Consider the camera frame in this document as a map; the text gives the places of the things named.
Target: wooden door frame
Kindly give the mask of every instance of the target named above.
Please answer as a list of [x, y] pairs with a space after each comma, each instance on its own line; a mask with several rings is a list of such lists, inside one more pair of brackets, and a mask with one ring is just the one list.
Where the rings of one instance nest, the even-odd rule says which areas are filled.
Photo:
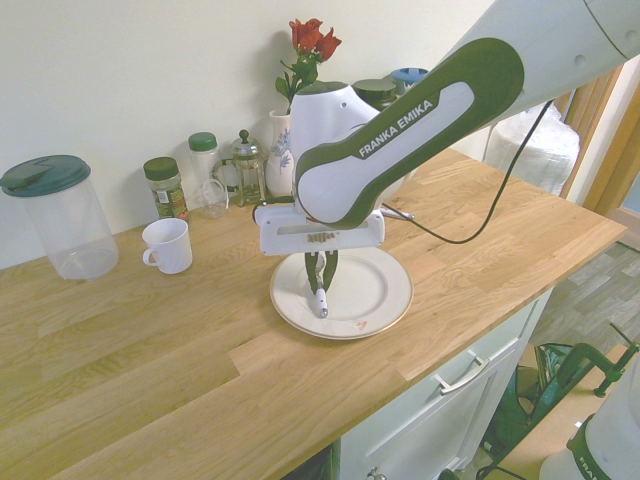
[[640, 85], [622, 117], [583, 206], [601, 215], [620, 207], [640, 170]]
[[562, 198], [567, 198], [569, 195], [569, 190], [571, 190], [576, 174], [582, 165], [593, 134], [598, 127], [621, 71], [622, 66], [615, 68], [593, 82], [558, 97], [554, 101], [556, 108], [563, 112], [564, 122], [580, 137], [580, 152], [571, 174], [560, 192]]

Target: white cabinet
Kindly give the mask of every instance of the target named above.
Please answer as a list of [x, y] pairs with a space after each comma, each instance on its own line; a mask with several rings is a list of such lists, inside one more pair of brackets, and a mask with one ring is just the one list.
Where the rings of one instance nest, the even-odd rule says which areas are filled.
[[340, 480], [431, 480], [478, 448], [551, 292], [342, 437]]

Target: white robot link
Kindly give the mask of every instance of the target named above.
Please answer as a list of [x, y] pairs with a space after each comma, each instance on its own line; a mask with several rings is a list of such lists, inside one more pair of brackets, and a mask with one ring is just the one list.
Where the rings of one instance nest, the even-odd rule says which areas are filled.
[[[294, 204], [256, 211], [262, 251], [379, 246], [379, 207], [419, 165], [638, 53], [638, 0], [497, 0], [421, 82], [380, 113], [342, 83], [308, 87], [291, 108]], [[315, 257], [307, 261], [312, 288]], [[335, 261], [327, 262], [329, 277]]]

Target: plastic bag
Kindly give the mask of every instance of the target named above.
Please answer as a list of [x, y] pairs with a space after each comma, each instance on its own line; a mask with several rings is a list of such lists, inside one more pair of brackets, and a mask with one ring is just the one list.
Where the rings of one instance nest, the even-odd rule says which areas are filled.
[[[484, 162], [503, 172], [542, 110], [542, 105], [499, 122], [492, 130]], [[513, 169], [517, 178], [560, 195], [580, 153], [580, 137], [560, 121], [551, 105]]]

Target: white plate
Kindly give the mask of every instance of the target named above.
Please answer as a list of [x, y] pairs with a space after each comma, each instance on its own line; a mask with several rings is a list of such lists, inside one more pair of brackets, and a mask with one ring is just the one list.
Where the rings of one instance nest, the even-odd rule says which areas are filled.
[[287, 257], [271, 278], [271, 300], [294, 327], [317, 337], [348, 340], [374, 335], [406, 313], [413, 285], [404, 267], [378, 248], [340, 250], [327, 292], [329, 316], [320, 318], [304, 254]]

